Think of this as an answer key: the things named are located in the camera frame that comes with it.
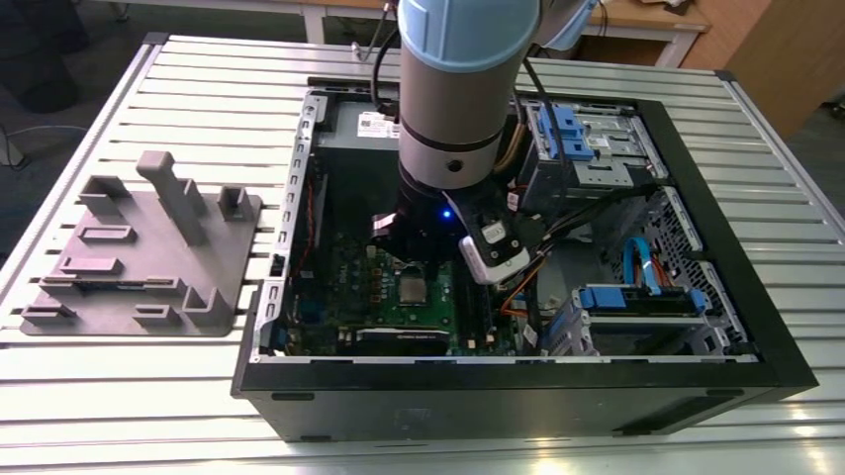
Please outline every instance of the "gray plastic stand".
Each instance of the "gray plastic stand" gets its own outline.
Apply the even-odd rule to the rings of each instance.
[[[88,208],[44,292],[22,313],[26,334],[225,335],[235,320],[261,200],[240,187],[201,195],[173,176],[173,157],[145,151],[156,192],[92,176]]]

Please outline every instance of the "aluminum slotted table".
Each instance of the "aluminum slotted table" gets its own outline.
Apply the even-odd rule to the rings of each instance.
[[[829,202],[727,76],[535,63],[550,92],[663,101],[821,386],[666,437],[281,443],[228,394],[244,312],[280,222],[307,78],[365,79],[371,66],[348,47],[149,35],[0,271],[0,471],[845,473],[845,226]],[[397,78],[393,53],[381,73]],[[518,87],[531,90],[524,74]],[[235,331],[25,336],[20,312],[84,211],[78,189],[90,174],[146,186],[145,149],[173,154],[200,192],[241,184],[264,201]]]

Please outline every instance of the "motherboard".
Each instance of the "motherboard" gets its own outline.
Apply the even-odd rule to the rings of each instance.
[[[317,270],[324,285],[300,293],[297,333],[305,354],[506,355],[512,351],[510,326],[460,321],[466,289],[455,289],[451,263],[425,278],[420,264],[401,262],[365,240],[336,233],[329,242]]]

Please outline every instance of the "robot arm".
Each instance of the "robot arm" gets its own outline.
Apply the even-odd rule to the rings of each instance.
[[[531,43],[574,44],[596,1],[400,2],[403,183],[396,213],[373,220],[375,242],[397,257],[439,263],[459,249],[482,284],[528,264],[490,180],[508,99]]]

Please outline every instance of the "wooden table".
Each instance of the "wooden table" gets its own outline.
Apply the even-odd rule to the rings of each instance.
[[[383,0],[126,0],[128,3],[172,5],[180,7],[247,10],[301,15],[307,42],[325,43],[323,19],[325,17],[381,17]],[[655,66],[678,67],[698,34],[707,31],[708,23],[694,5],[678,17],[660,5],[643,5],[638,0],[612,0],[607,5],[608,27],[604,36],[664,42],[663,53]],[[598,36],[600,9],[595,9],[584,35]]]

